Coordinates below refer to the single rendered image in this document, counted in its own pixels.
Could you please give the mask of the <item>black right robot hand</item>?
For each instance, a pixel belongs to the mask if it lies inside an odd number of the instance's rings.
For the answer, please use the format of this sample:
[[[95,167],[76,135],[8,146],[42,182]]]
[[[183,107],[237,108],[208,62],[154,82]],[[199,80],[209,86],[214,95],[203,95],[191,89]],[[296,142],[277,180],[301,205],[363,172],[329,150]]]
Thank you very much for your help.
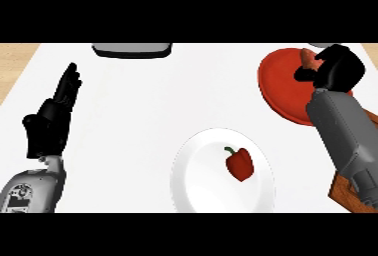
[[[361,60],[346,46],[333,44],[315,53],[315,60],[321,61],[317,70],[296,68],[293,79],[311,82],[314,88],[346,93],[357,85],[364,75]]]

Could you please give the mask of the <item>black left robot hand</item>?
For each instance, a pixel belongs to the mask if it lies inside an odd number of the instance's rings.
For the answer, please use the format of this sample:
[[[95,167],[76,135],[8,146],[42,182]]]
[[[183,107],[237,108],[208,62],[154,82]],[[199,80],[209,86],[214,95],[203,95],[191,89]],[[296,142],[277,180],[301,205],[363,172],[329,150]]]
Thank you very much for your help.
[[[38,112],[26,115],[22,120],[27,138],[27,159],[61,155],[81,84],[76,64],[70,63],[61,74],[53,97],[44,100]]]

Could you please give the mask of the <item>orange sweet potato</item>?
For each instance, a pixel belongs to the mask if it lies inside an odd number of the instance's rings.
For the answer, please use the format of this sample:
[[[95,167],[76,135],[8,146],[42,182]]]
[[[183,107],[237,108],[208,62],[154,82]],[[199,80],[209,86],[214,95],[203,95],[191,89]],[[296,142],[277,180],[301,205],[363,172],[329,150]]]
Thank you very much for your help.
[[[302,68],[317,70],[321,65],[321,61],[314,59],[315,53],[309,49],[302,48],[299,52],[299,57]]]

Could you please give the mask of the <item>red plate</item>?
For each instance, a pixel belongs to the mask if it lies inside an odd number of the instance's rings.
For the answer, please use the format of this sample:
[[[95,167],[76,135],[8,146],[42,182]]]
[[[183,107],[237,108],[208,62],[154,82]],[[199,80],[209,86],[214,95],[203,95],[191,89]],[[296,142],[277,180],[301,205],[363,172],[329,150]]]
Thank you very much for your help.
[[[301,65],[301,49],[278,49],[261,60],[256,79],[262,98],[277,115],[299,125],[311,126],[305,105],[314,90],[312,82],[299,82],[293,78]]]

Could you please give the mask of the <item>white bowl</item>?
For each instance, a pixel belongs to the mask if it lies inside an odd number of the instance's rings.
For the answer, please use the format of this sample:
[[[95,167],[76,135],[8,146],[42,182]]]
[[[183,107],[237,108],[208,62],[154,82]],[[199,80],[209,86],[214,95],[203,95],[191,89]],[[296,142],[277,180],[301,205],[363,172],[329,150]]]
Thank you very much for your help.
[[[239,182],[225,168],[230,153],[245,148],[253,174]],[[171,198],[178,212],[270,212],[274,205],[273,175],[264,154],[252,140],[230,129],[199,132],[184,143],[171,171]]]

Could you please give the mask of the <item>red bell pepper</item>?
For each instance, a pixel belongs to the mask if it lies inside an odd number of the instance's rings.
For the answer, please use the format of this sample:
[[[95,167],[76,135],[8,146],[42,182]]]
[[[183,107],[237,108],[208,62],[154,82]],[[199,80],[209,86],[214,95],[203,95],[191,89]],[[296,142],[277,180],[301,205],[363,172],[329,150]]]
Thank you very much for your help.
[[[225,159],[225,168],[239,182],[243,182],[253,174],[253,165],[249,153],[245,148],[234,151],[230,147],[224,150],[230,153]]]

